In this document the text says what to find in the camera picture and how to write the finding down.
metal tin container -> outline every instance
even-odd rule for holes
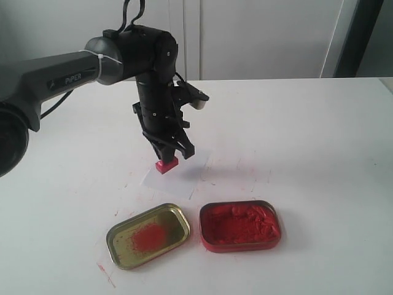
[[[261,200],[207,204],[200,230],[203,245],[215,253],[267,250],[281,239],[276,210]]]
[[[180,246],[189,236],[181,209],[163,204],[111,228],[106,243],[113,262],[129,270]]]

table surface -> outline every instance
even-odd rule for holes
[[[191,200],[141,185],[156,158],[134,82],[86,85],[42,121],[0,179],[0,294],[393,294],[393,96],[382,83],[194,85],[211,101],[184,108],[188,134],[212,154]],[[278,210],[277,248],[207,252],[199,209],[250,199]],[[133,271],[108,262],[107,231],[166,202],[183,208],[190,240]]]

white zip tie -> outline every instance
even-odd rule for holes
[[[103,55],[101,53],[95,53],[95,52],[92,52],[92,51],[87,50],[87,49],[80,50],[79,52],[88,52],[88,53],[91,53],[91,54],[93,54],[93,55],[98,57],[98,60],[99,60],[99,73],[98,73],[97,79],[95,79],[93,82],[97,81],[101,77],[101,74],[103,73],[103,59],[104,59],[104,57],[108,58],[110,60],[113,60],[113,61],[115,61],[116,63],[118,63],[120,65],[123,64],[121,61],[118,61],[118,60],[116,60],[113,57],[108,57],[107,55]]]

red pigment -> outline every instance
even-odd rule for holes
[[[138,252],[154,252],[166,243],[166,231],[156,223],[139,229],[133,236],[133,249]]]
[[[280,236],[273,212],[257,205],[222,205],[203,214],[203,235],[213,245],[272,242]]]

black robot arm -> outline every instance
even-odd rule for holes
[[[0,176],[23,157],[28,129],[39,130],[41,104],[91,81],[111,85],[136,77],[134,112],[158,158],[170,163],[175,150],[193,156],[181,107],[200,109],[209,98],[185,81],[174,85],[177,52],[169,32],[132,24],[121,33],[105,31],[80,52],[0,65]]]

